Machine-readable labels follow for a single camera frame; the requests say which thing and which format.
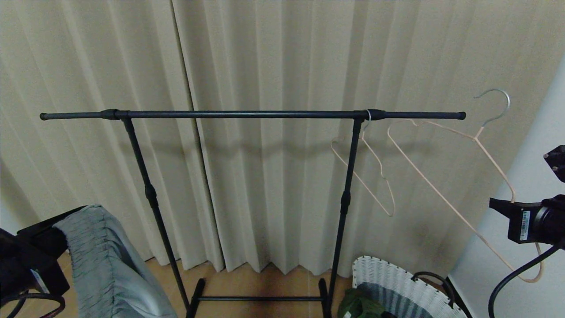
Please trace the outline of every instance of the black cable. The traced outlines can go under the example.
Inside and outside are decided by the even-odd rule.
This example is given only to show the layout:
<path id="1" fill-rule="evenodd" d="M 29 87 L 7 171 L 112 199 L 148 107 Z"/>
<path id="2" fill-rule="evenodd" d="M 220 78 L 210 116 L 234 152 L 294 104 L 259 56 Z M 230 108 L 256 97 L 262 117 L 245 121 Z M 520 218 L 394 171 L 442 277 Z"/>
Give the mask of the black cable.
<path id="1" fill-rule="evenodd" d="M 25 295 L 27 293 L 29 293 L 29 290 L 24 291 L 22 295 Z M 18 312 L 20 312 L 21 308 L 24 306 L 24 303 L 25 303 L 25 298 L 20 299 L 16 307 L 12 309 L 12 312 L 10 312 L 10 314 L 7 315 L 6 318 L 14 318 L 18 314 Z"/>
<path id="2" fill-rule="evenodd" d="M 495 318 L 494 317 L 494 300 L 496 299 L 496 296 L 498 295 L 498 293 L 500 292 L 500 290 L 502 290 L 502 288 L 509 282 L 511 281 L 513 278 L 516 278 L 518 275 L 522 274 L 523 272 L 525 272 L 526 270 L 534 267 L 536 264 L 540 263 L 541 261 L 545 260 L 546 258 L 548 258 L 549 256 L 551 256 L 553 253 L 559 251 L 561 248 L 565 247 L 565 238 L 561 239 L 561 241 L 559 241 L 559 243 L 557 245 L 552 246 L 551 248 L 549 248 L 549 250 L 545 251 L 544 253 L 542 253 L 540 256 L 536 257 L 535 259 L 527 262 L 524 266 L 520 267 L 519 269 L 513 271 L 512 273 L 510 273 L 510 275 L 506 276 L 503 280 L 500 281 L 500 283 L 498 283 L 498 285 L 494 288 L 493 292 L 490 294 L 490 298 L 489 298 L 489 317 L 490 318 Z"/>
<path id="3" fill-rule="evenodd" d="M 8 297 L 2 298 L 2 300 L 0 300 L 0 303 L 1 303 L 2 306 L 4 306 L 8 302 L 13 302 L 15 300 L 18 300 L 18 304 L 16 305 L 16 307 L 18 307 L 20 305 L 20 302 L 22 300 L 25 302 L 26 299 L 47 299 L 47 300 L 53 300 L 53 301 L 59 303 L 59 307 L 57 307 L 54 310 L 46 313 L 45 315 L 41 316 L 40 318 L 53 318 L 56 315 L 60 314 L 65 309 L 65 299 L 63 298 L 63 296 L 58 296 L 58 295 L 53 295 L 53 294 L 45 294 L 45 293 L 31 293 L 31 294 L 23 293 L 23 294 L 19 294 L 19 295 L 16 295 L 16 296 L 8 296 Z"/>

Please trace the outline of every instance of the gray garment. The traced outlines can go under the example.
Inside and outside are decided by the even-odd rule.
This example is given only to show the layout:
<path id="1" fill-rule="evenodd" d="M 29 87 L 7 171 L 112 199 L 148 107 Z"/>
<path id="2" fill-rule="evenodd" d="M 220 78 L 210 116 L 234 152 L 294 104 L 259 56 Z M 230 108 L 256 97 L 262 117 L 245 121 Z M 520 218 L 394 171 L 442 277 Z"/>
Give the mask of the gray garment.
<path id="1" fill-rule="evenodd" d="M 67 237 L 79 317 L 177 317 L 120 222 L 101 205 L 85 207 L 54 226 Z"/>

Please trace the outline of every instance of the horizontal bar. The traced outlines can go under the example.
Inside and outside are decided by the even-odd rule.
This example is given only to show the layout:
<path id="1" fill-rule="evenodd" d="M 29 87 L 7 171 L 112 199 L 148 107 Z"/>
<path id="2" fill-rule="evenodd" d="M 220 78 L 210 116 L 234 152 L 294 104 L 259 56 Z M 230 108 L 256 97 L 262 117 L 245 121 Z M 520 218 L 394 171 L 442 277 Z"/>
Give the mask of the horizontal bar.
<path id="1" fill-rule="evenodd" d="M 103 118 L 121 120 L 128 118 L 320 118 L 320 119 L 364 119 L 377 121 L 385 118 L 420 118 L 420 119 L 465 119 L 465 112 L 438 113 L 428 111 L 384 111 L 369 110 L 241 110 L 241 111 L 137 111 L 106 109 L 87 113 L 41 113 L 44 121 L 50 119 Z"/>
<path id="2" fill-rule="evenodd" d="M 235 302 L 321 302 L 322 297 L 298 296 L 298 297 L 254 297 L 254 296 L 200 296 L 198 300 L 219 300 Z"/>

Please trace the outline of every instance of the white wicker basket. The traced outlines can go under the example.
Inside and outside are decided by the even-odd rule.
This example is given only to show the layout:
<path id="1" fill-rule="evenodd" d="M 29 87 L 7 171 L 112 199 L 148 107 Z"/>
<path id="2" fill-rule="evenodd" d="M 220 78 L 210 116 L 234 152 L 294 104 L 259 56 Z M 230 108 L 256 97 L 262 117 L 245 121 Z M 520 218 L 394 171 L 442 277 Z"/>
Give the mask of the white wicker basket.
<path id="1" fill-rule="evenodd" d="M 362 256 L 353 262 L 353 288 L 362 283 L 372 297 L 398 318 L 467 318 L 450 299 L 422 280 L 387 261 Z"/>

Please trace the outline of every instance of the wooden floor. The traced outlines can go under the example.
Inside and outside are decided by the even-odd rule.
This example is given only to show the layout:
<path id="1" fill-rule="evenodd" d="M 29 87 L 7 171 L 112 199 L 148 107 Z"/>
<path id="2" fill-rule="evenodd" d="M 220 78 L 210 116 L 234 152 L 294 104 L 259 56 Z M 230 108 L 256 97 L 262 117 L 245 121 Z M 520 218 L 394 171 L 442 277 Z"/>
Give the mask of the wooden floor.
<path id="1" fill-rule="evenodd" d="M 64 253 L 59 259 L 59 263 L 71 285 L 71 289 L 64 294 L 66 309 L 57 317 L 78 317 L 76 294 L 72 287 L 72 269 L 69 255 Z M 161 282 L 178 316 L 185 317 L 186 312 L 170 266 L 159 266 L 155 259 L 151 259 L 146 263 L 155 277 Z M 318 280 L 320 277 L 324 277 L 329 284 L 329 272 L 321 276 L 314 276 L 303 267 L 297 267 L 287 275 L 283 275 L 273 265 L 267 266 L 261 273 L 256 273 L 247 264 L 230 273 L 225 270 L 216 273 L 212 265 L 202 264 L 182 271 L 181 275 L 189 297 L 192 296 L 199 278 L 206 279 L 204 295 L 214 296 L 319 296 Z M 336 317 L 337 306 L 343 298 L 344 290 L 350 288 L 350 286 L 351 278 L 338 277 L 332 306 L 333 317 Z M 0 317 L 6 317 L 14 305 L 15 302 L 12 302 L 4 306 L 0 310 Z M 16 317 L 40 317 L 55 307 L 56 304 L 48 300 L 28 300 Z M 318 302 L 201 302 L 196 317 L 263 318 L 322 317 L 322 315 L 321 304 Z"/>

